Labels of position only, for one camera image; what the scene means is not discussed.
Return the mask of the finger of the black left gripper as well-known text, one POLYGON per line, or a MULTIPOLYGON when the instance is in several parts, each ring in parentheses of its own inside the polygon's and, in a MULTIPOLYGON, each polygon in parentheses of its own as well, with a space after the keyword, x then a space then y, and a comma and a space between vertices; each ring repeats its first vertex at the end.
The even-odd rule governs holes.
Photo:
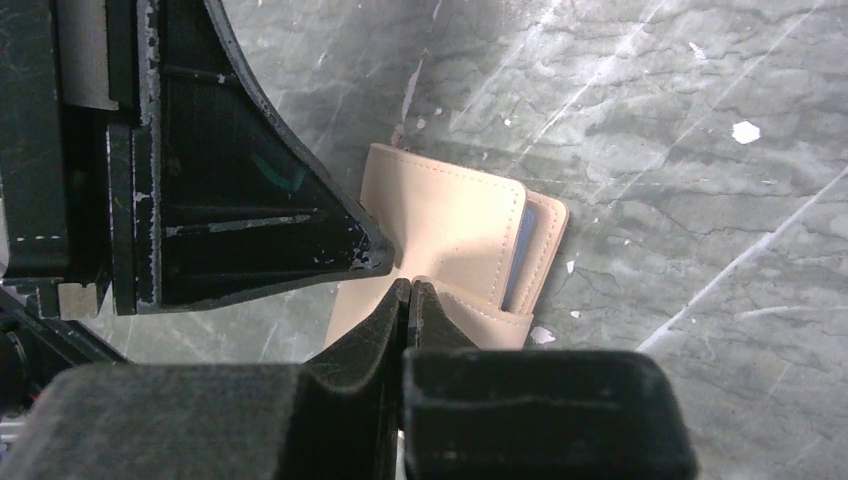
POLYGON ((105 131, 121 315, 382 276, 394 249, 286 125, 219 1, 109 1, 105 131))

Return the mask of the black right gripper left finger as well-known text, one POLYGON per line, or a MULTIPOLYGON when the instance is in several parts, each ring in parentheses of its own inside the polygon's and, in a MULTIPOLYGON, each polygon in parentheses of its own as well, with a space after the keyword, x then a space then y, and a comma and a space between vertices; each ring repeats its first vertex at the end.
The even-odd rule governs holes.
POLYGON ((5 479, 392 479, 402 320, 397 280, 343 337, 299 364, 69 362, 40 392, 1 336, 1 409, 30 413, 5 479))

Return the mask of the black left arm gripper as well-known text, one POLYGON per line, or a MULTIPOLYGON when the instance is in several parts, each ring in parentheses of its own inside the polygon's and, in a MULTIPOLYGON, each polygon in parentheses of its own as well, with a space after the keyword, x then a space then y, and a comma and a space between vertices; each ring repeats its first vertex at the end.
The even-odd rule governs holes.
POLYGON ((135 111, 131 1, 1 5, 1 412, 121 355, 91 332, 113 276, 109 172, 135 111))

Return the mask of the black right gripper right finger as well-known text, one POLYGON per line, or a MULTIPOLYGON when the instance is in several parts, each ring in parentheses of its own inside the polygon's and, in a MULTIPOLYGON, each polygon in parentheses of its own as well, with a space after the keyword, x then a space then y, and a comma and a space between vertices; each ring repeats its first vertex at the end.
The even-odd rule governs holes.
POLYGON ((694 479, 672 386, 617 350, 481 350, 417 280, 402 360, 410 479, 694 479))

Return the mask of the beige leather card holder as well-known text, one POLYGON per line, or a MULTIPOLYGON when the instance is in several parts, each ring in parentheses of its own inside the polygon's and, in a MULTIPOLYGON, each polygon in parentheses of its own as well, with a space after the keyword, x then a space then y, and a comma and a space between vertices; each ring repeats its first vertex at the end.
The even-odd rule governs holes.
POLYGON ((431 282, 448 318, 476 346, 524 346, 569 220, 562 201, 515 179, 373 144, 360 203, 395 258, 386 276, 339 284, 327 345, 403 278, 431 282))

